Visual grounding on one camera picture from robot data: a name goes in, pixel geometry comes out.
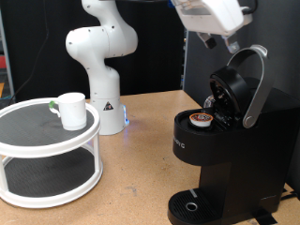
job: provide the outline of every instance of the coffee maker handle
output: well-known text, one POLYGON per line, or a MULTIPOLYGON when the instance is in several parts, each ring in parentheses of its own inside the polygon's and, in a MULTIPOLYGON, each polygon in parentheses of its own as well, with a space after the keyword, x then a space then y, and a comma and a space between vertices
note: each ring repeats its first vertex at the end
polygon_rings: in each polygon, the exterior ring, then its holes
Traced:
POLYGON ((261 45, 252 45, 237 52, 227 66, 237 69, 252 54, 258 54, 262 62, 262 76, 256 92, 243 119, 244 128, 252 128, 262 111, 263 105, 273 87, 275 75, 269 71, 268 51, 261 45))

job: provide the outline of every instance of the blue led light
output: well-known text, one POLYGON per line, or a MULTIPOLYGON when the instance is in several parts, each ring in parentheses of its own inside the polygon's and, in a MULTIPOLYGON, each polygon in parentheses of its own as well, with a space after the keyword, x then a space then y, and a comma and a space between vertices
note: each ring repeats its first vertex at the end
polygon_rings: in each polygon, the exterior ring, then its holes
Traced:
POLYGON ((129 124, 129 120, 128 120, 128 114, 126 112, 126 105, 124 105, 124 118, 125 118, 125 125, 127 126, 129 124))

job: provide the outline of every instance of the drip tray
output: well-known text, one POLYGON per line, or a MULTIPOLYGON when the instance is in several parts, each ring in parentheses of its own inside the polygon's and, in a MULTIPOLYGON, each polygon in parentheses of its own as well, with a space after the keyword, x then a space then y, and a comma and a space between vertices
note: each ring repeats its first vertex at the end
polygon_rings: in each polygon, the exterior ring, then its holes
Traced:
POLYGON ((199 189, 179 192, 169 201, 168 217, 177 224, 219 224, 220 217, 199 189))
POLYGON ((5 166, 8 190, 24 197, 51 197, 84 184, 95 172, 94 156, 85 148, 62 155, 13 158, 5 166))

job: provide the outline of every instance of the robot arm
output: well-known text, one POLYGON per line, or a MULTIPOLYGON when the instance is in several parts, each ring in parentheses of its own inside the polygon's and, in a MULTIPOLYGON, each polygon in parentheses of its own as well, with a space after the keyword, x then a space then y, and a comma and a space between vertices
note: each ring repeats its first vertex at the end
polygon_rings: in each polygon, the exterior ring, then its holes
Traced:
POLYGON ((222 35, 230 53, 239 51, 235 31, 252 22, 254 10, 240 7, 237 0, 172 0, 172 3, 186 29, 197 32, 206 48, 217 45, 211 37, 215 34, 222 35))

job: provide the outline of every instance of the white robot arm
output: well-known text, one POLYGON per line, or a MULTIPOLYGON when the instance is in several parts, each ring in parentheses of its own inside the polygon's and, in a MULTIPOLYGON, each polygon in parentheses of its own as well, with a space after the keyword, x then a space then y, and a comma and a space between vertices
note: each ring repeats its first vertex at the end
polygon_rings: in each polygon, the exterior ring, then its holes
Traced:
POLYGON ((239 51, 235 31, 252 22, 248 7, 240 7, 237 0, 172 0, 172 3, 186 29, 197 32, 207 48, 217 45, 211 37, 214 34, 222 35, 230 53, 239 51))
POLYGON ((82 0, 84 10, 97 17, 101 26, 70 31, 67 52, 80 62, 89 77, 91 105, 100 116, 101 135, 118 133, 128 124, 120 102, 118 72, 104 64, 105 58, 133 53, 138 37, 120 16, 115 1, 82 0))

